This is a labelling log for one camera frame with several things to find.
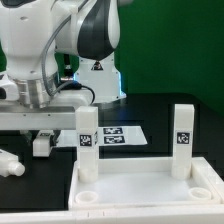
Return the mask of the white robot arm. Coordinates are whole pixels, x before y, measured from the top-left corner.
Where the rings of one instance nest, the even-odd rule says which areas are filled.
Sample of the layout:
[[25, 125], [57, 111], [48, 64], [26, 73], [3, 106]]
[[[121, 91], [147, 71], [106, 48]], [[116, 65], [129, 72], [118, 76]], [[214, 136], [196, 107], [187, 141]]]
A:
[[75, 110], [120, 100], [123, 0], [0, 0], [0, 130], [75, 127]]

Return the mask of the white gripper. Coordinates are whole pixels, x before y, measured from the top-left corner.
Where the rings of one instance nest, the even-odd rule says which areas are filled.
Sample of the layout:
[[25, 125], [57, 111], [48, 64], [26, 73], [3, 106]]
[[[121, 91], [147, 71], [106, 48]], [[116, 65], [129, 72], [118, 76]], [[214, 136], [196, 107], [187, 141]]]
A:
[[0, 102], [0, 130], [74, 130], [75, 110], [92, 102], [89, 90], [65, 90], [41, 109]]

